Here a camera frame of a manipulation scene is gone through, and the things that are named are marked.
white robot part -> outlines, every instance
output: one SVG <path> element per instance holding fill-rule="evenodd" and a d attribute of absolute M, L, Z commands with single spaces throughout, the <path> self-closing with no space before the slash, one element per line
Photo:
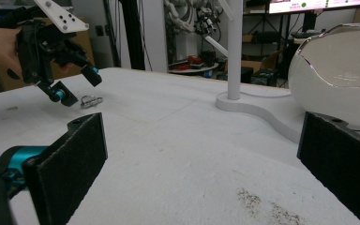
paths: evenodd
<path fill-rule="evenodd" d="M 62 33 L 73 33 L 89 29 L 88 23 L 82 22 L 76 16 L 72 15 L 71 13 L 57 5 L 54 1 L 34 1 Z"/>
<path fill-rule="evenodd" d="M 360 130 L 360 24 L 343 24 L 305 41 L 291 62 L 289 86 L 306 111 Z"/>

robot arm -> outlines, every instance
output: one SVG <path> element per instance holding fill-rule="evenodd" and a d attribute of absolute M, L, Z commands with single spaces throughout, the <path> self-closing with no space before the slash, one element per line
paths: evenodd
<path fill-rule="evenodd" d="M 101 83 L 98 69 L 91 64 L 85 50 L 70 40 L 76 36 L 76 32 L 87 30 L 89 26 L 53 1 L 35 2 L 38 7 L 20 7 L 0 18 L 0 27 L 15 28 L 19 22 L 33 19 L 33 14 L 38 10 L 52 20 L 51 25 L 41 21 L 26 22 L 17 35 L 16 51 L 22 66 L 23 81 L 39 87 L 52 101 L 71 106 L 78 99 L 61 82 L 52 86 L 54 79 L 50 62 L 55 59 L 54 62 L 60 66 L 73 63 L 82 68 L 81 73 L 93 86 Z M 19 79 L 11 70 L 7 74 Z"/>

wall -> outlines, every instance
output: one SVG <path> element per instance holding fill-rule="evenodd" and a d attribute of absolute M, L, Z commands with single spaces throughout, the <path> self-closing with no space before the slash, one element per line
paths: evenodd
<path fill-rule="evenodd" d="M 143 5 L 145 47 L 151 62 L 150 67 L 146 53 L 145 68 L 146 70 L 166 72 L 167 57 L 162 0 L 138 0 L 138 2 L 139 4 L 142 2 Z M 107 35 L 98 36 L 95 29 L 96 25 L 104 27 L 107 24 L 102 1 L 72 0 L 72 5 L 74 14 L 86 17 L 90 23 L 89 33 L 97 66 L 99 68 L 113 67 L 109 38 Z M 123 12 L 118 0 L 110 1 L 110 10 L 115 26 L 114 31 L 118 36 L 116 45 L 121 56 L 122 68 L 131 68 Z"/>

black cable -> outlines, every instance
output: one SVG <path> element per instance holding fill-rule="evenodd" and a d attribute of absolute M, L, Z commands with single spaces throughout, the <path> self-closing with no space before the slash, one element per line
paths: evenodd
<path fill-rule="evenodd" d="M 148 65 L 150 66 L 151 71 L 153 71 L 153 67 L 151 66 L 151 61 L 150 61 L 150 56 L 148 54 L 147 51 L 147 47 L 145 46 L 145 24 L 144 24 L 144 5 L 143 5 L 143 0 L 139 0 L 139 19 L 140 19 L 140 12 L 142 12 L 142 25 L 139 23 L 140 26 L 140 32 L 142 33 L 142 51 L 144 54 L 147 55 L 147 61 L 148 61 Z"/>
<path fill-rule="evenodd" d="M 300 18 L 300 13 L 297 15 L 297 18 L 296 18 L 296 21 L 294 22 L 294 25 L 291 27 L 291 29 L 289 29 L 289 34 L 288 34 L 288 36 L 286 37 L 286 41 L 289 39 L 289 36 L 291 35 L 292 30 L 294 29 L 294 27 L 296 26 L 297 22 L 299 21 L 299 18 Z"/>
<path fill-rule="evenodd" d="M 122 59 L 121 59 L 121 57 L 122 57 L 121 9 L 120 9 L 120 6 L 119 6 L 119 0 L 116 1 L 116 3 L 115 3 L 115 9 L 117 10 L 115 12 L 115 16 L 117 16 L 117 25 L 115 26 L 115 28 L 118 28 L 118 33 L 116 33 L 116 34 L 118 34 L 117 36 L 118 36 L 118 41 L 119 41 L 119 60 L 122 61 Z"/>

white tabletop surface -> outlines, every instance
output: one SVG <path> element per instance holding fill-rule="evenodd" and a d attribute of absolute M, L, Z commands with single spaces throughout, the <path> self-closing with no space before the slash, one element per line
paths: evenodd
<path fill-rule="evenodd" d="M 104 98 L 87 110 L 50 102 L 34 86 L 0 94 L 0 155 L 50 145 L 69 121 L 102 112 L 109 157 L 69 224 L 360 224 L 296 158 L 297 144 L 256 116 L 215 107 L 225 82 L 100 74 L 97 87 L 83 76 L 63 80 L 79 99 Z M 11 206 L 19 224 L 37 224 L 27 191 Z"/>

